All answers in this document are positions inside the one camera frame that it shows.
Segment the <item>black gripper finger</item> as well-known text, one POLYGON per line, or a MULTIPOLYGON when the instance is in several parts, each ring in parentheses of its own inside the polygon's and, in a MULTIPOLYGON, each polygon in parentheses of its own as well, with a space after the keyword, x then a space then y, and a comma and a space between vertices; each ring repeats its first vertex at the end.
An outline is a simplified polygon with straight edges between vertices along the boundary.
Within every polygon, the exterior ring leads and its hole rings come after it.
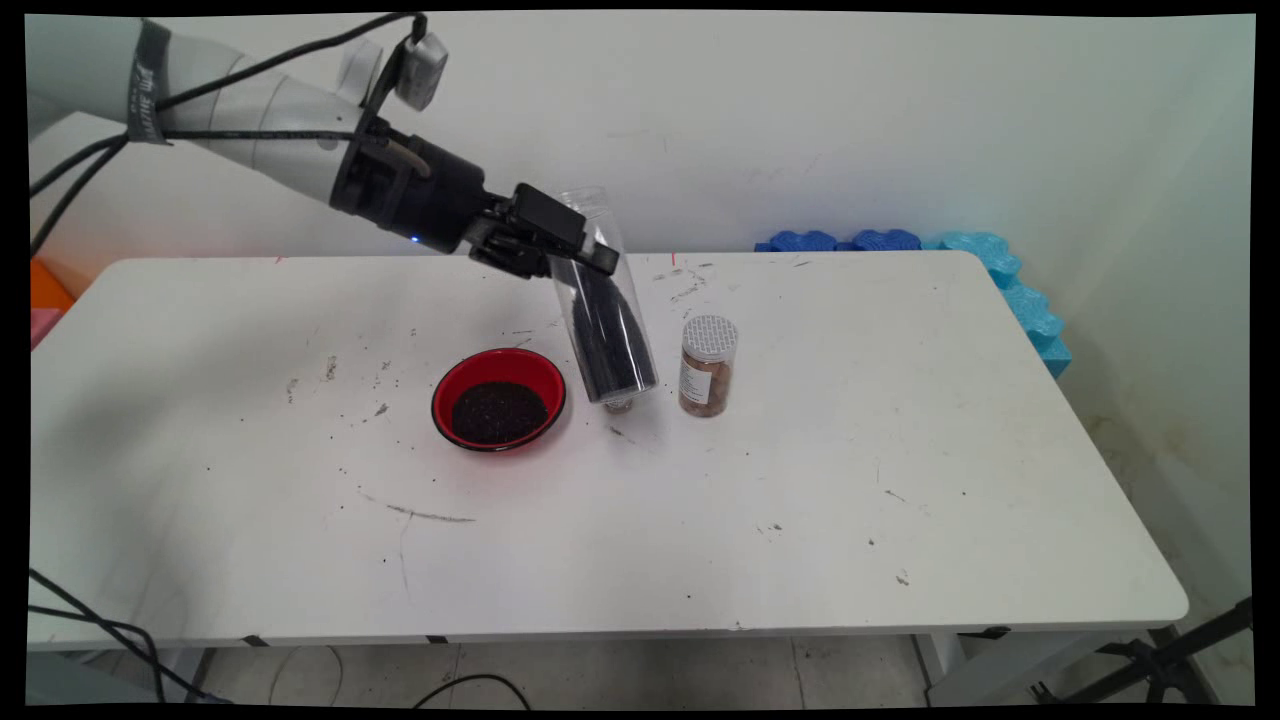
POLYGON ((468 242, 471 245, 468 258, 476 263, 521 279, 550 275, 545 252, 518 237, 494 233, 468 242))
POLYGON ((603 275, 613 275, 620 252, 589 241, 588 219, 572 208, 531 184, 518 183, 504 209, 506 234, 541 249, 553 258, 570 260, 603 275))

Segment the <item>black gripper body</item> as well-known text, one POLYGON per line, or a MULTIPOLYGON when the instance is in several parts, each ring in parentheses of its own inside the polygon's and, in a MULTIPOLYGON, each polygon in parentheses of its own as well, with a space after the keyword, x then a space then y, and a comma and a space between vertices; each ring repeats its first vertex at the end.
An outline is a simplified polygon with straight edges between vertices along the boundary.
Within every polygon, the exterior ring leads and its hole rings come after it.
POLYGON ((513 249, 500 217, 506 200, 485 187, 485 170, 376 115, 360 119, 330 192, 330 206, 444 254, 463 242, 513 249))

